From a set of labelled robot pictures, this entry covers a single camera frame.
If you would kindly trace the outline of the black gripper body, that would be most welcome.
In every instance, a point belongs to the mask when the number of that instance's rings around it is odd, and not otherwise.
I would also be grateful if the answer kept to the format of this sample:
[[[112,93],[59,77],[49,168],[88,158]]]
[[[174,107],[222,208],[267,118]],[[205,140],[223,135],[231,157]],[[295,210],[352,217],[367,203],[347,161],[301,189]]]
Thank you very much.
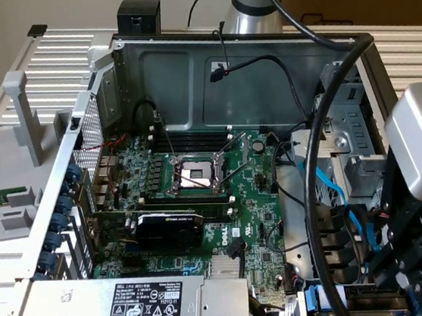
[[[382,210],[392,230],[422,230],[422,201],[415,198],[404,180],[392,149],[388,150],[381,197]]]

